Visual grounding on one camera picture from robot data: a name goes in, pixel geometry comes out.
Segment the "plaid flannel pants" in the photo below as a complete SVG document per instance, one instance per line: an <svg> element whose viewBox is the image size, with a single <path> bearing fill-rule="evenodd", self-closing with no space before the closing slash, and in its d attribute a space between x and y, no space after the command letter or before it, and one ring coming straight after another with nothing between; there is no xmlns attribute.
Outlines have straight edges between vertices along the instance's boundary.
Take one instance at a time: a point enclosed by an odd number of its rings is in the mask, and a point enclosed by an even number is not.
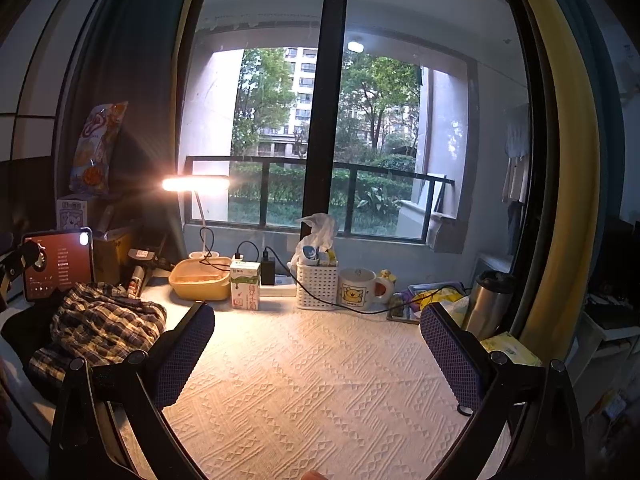
<svg viewBox="0 0 640 480"><path fill-rule="evenodd" d="M60 386L70 361L92 367L118 364L129 353L148 351L166 327L166 309L128 296L122 286L76 284L44 324L48 340L34 351L27 369Z"/></svg>

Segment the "red screen tablet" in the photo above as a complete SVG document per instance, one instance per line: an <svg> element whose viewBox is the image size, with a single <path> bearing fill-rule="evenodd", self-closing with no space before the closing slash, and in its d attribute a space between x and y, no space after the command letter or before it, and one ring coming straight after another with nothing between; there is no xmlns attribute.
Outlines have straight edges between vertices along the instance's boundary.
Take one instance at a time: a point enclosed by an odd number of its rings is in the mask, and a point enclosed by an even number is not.
<svg viewBox="0 0 640 480"><path fill-rule="evenodd" d="M23 273L24 295L34 302L77 283L94 281L93 236L88 226L74 230L27 233L23 242L39 245L36 262Z"/></svg>

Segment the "yellow tissue pack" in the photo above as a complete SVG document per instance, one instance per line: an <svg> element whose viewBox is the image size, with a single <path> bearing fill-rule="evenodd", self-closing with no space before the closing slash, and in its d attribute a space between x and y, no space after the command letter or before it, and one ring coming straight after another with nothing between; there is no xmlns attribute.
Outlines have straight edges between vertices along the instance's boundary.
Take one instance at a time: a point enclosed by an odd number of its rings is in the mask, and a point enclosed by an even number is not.
<svg viewBox="0 0 640 480"><path fill-rule="evenodd" d="M488 353L494 351L504 353L514 364L528 366L542 365L541 359L539 359L538 356L535 356L521 341L514 338L508 332L486 338L482 340L480 344Z"/></svg>

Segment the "colourful snack bag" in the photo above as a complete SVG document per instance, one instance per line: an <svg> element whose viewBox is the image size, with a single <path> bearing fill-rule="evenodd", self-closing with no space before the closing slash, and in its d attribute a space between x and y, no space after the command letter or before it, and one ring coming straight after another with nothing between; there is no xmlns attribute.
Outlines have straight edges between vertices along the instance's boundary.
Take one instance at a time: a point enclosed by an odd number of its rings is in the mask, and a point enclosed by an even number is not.
<svg viewBox="0 0 640 480"><path fill-rule="evenodd" d="M127 108L127 101L93 107L77 142L70 170L70 192L108 193L110 163Z"/></svg>

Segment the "white yellow snack bag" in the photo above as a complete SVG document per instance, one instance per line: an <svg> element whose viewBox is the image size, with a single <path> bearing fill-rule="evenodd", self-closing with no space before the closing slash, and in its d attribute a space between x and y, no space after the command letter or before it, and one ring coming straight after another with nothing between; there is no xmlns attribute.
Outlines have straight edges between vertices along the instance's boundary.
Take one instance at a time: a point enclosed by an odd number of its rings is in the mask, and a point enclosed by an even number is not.
<svg viewBox="0 0 640 480"><path fill-rule="evenodd" d="M445 309L458 327L461 327L464 323L466 314L469 310L469 304L469 296L461 297L456 301L442 300L440 302L440 305Z"/></svg>

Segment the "yellow curtain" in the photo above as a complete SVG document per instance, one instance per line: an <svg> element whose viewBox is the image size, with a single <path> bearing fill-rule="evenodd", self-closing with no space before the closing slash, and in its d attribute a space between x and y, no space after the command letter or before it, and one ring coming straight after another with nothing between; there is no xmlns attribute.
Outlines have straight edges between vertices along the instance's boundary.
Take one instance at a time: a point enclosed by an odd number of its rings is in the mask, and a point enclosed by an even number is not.
<svg viewBox="0 0 640 480"><path fill-rule="evenodd" d="M541 32L559 124L559 184L544 274L521 342L542 362L566 357L582 312L600 193L600 140L591 84L556 0L527 0Z"/></svg>

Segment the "small green figurine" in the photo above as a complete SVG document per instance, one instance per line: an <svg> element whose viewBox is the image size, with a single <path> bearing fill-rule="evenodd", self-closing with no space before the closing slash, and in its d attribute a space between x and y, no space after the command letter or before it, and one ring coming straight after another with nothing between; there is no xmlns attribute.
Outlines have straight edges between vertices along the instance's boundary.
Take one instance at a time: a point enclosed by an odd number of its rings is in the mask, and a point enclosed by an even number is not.
<svg viewBox="0 0 640 480"><path fill-rule="evenodd" d="M394 292L388 302L390 310L388 314L391 318L403 318L405 316L405 294L403 292Z"/></svg>

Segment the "desk lamp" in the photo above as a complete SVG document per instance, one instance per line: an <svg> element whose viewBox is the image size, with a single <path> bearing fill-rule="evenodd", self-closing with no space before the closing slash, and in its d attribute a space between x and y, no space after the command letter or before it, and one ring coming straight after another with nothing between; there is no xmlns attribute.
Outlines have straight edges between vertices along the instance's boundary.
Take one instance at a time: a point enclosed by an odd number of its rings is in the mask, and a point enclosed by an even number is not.
<svg viewBox="0 0 640 480"><path fill-rule="evenodd" d="M221 174L175 174L174 176L164 177L160 184L166 192L189 192L195 197L201 220L200 232L198 232L198 234L200 234L202 242L201 256L203 260L206 260L212 252L215 244L215 235L210 234L210 243L207 243L206 232L209 230L209 227L207 226L202 197L227 191L229 184L229 178Z"/></svg>

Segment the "green white milk carton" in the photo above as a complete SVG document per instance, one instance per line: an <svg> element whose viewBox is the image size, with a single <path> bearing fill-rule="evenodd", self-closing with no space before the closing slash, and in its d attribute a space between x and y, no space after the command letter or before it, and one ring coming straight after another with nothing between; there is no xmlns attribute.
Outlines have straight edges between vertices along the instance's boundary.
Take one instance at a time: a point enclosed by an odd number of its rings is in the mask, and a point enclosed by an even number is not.
<svg viewBox="0 0 640 480"><path fill-rule="evenodd" d="M257 311L260 300L260 263L233 258L230 266L231 305Z"/></svg>

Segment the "yellow lidded jar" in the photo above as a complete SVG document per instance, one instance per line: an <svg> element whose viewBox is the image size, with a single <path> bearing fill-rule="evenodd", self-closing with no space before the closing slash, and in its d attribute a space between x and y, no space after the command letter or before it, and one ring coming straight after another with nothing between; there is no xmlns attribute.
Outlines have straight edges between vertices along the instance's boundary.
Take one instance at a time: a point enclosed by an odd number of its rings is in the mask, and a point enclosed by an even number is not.
<svg viewBox="0 0 640 480"><path fill-rule="evenodd" d="M380 272L378 272L378 277L379 278L384 278L384 280L389 281L390 284L392 284L393 286L396 285L397 276L395 274L393 274L392 272L390 272L390 270L388 270L388 269L384 269L384 270L381 270Z"/></svg>

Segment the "white bear mug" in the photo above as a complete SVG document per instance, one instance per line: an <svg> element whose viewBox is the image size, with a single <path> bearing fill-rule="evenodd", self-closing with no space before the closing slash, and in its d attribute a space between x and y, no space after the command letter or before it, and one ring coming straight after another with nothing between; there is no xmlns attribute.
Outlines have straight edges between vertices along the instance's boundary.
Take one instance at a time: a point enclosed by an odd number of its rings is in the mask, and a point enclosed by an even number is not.
<svg viewBox="0 0 640 480"><path fill-rule="evenodd" d="M371 270L346 268L338 272L337 303L343 308L371 311L387 304L395 285Z"/></svg>

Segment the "black power adapter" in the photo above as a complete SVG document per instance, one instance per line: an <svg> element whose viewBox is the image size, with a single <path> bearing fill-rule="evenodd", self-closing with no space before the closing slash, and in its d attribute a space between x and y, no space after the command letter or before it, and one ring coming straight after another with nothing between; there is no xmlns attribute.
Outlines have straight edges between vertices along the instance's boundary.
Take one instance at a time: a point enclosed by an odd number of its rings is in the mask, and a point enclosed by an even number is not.
<svg viewBox="0 0 640 480"><path fill-rule="evenodd" d="M260 262L260 281L263 285L273 286L276 284L276 263L273 259L262 258Z"/></svg>

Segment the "white perforated plastic basket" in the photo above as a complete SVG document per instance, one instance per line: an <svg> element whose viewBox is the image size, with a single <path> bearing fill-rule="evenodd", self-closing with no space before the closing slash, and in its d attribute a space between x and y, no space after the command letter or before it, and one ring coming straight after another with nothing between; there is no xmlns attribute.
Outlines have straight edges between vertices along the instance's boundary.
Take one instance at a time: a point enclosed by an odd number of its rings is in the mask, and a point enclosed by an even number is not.
<svg viewBox="0 0 640 480"><path fill-rule="evenodd" d="M337 266L299 264L296 280L296 304L299 309L331 311L336 308Z"/></svg>

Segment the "black balcony railing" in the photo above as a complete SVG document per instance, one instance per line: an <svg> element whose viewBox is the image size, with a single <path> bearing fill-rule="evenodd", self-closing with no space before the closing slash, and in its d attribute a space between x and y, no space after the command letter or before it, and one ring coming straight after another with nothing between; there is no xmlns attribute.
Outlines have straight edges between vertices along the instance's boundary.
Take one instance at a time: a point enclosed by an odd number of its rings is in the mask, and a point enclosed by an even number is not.
<svg viewBox="0 0 640 480"><path fill-rule="evenodd" d="M202 198L208 224L306 233L302 219L326 212L341 237L418 244L426 242L434 214L454 188L444 174L285 157L190 155L183 171L229 179L226 188Z"/></svg>

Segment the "white tissue in basket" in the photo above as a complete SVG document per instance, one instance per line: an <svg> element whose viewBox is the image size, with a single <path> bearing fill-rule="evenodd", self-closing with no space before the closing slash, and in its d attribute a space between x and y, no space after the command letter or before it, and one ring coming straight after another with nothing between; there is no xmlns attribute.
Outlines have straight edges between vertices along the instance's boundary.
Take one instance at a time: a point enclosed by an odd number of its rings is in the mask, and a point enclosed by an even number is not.
<svg viewBox="0 0 640 480"><path fill-rule="evenodd" d="M302 226L309 228L310 232L303 236L295 246L292 258L288 262L290 269L294 269L299 263L303 264L303 248L305 246L329 250L333 248L337 236L337 222L330 214L316 212L300 218L299 222Z"/></svg>

